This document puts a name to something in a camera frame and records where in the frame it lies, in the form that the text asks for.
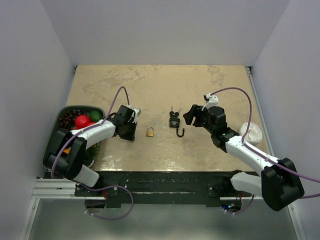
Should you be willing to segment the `black padlock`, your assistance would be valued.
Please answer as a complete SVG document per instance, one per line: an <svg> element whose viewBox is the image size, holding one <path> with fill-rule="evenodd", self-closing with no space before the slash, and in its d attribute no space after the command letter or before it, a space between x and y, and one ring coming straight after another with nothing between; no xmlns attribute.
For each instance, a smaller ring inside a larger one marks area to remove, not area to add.
<svg viewBox="0 0 320 240"><path fill-rule="evenodd" d="M181 120L178 117L170 117L169 118L169 127L174 128L176 130L176 135L179 138L182 138L185 135L185 129L182 129L182 134L179 134L179 127L180 127Z"/></svg>

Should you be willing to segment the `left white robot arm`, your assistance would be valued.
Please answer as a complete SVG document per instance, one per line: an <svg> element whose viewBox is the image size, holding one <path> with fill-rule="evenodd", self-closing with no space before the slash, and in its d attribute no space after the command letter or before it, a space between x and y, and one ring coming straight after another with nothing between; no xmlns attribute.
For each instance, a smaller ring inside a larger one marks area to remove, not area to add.
<svg viewBox="0 0 320 240"><path fill-rule="evenodd" d="M134 141L140 114L139 108L121 105L117 112L91 126L53 132L44 153L43 165L51 170L52 178L63 177L86 185L88 193L99 196L104 184L99 181L100 175L84 164L85 152L93 145L116 136Z"/></svg>

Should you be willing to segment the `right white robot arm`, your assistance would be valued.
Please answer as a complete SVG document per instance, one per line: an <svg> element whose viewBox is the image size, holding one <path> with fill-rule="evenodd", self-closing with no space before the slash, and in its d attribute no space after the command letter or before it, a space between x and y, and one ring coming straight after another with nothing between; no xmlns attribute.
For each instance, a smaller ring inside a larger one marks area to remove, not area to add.
<svg viewBox="0 0 320 240"><path fill-rule="evenodd" d="M210 133L213 144L251 167L256 176L238 172L223 183L223 192L230 197L239 191L263 198L265 203L278 212L304 196L305 190L297 176L294 163L278 159L242 140L238 132L230 128L225 110L219 106L204 109L194 104L183 114L187 125L203 127Z"/></svg>

